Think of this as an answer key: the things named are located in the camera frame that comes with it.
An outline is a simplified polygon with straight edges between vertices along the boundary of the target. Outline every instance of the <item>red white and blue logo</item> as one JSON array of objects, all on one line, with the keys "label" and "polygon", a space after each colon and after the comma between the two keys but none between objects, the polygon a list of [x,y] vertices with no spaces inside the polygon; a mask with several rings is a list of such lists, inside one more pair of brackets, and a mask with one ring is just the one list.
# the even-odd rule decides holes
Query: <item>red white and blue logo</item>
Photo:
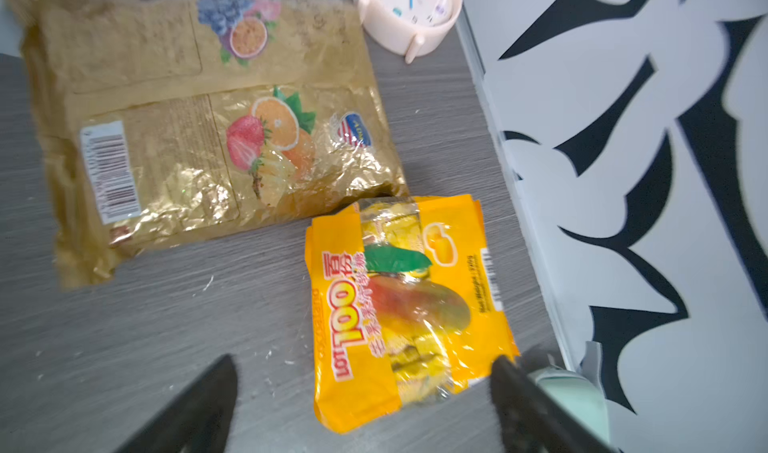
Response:
[{"label": "red white and blue logo", "polygon": [[360,114],[356,112],[348,112],[341,119],[339,124],[339,130],[336,131],[339,135],[339,139],[344,144],[355,147],[367,147],[371,146],[371,135],[368,133],[365,123],[362,122]]}]

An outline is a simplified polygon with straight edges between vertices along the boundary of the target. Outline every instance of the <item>clock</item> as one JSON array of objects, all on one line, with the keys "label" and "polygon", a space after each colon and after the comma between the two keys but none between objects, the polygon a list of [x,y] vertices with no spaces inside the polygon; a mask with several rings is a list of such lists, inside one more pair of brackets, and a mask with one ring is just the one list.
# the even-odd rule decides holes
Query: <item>clock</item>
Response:
[{"label": "clock", "polygon": [[354,0],[362,27],[411,64],[432,53],[456,23],[462,0]]}]

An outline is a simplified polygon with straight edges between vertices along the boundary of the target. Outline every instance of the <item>crinkled wrapper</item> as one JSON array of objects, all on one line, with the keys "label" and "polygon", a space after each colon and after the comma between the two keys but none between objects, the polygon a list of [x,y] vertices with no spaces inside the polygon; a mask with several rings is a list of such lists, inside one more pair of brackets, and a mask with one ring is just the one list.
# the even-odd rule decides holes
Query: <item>crinkled wrapper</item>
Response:
[{"label": "crinkled wrapper", "polygon": [[144,249],[408,193],[340,0],[8,0],[68,287]]}]

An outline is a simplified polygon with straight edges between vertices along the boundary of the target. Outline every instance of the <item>white debris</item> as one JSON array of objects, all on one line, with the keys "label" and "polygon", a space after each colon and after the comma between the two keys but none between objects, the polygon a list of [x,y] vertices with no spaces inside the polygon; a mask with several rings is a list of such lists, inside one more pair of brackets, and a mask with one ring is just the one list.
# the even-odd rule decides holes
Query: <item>white debris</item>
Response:
[{"label": "white debris", "polygon": [[213,275],[211,275],[211,276],[210,276],[210,279],[208,280],[208,284],[207,284],[207,285],[205,285],[205,288],[203,288],[203,291],[207,290],[207,289],[208,289],[208,286],[210,286],[210,284],[211,284],[211,283],[213,283],[213,282],[214,282],[214,276],[213,276]]}]

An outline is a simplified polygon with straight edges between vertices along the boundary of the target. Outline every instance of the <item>strawberry image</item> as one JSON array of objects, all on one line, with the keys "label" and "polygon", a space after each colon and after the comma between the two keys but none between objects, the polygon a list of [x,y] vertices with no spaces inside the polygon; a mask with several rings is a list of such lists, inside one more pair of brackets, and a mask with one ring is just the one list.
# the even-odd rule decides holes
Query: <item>strawberry image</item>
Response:
[{"label": "strawberry image", "polygon": [[264,124],[254,116],[243,116],[226,129],[226,149],[230,151],[232,163],[240,170],[256,171],[263,145]]}]

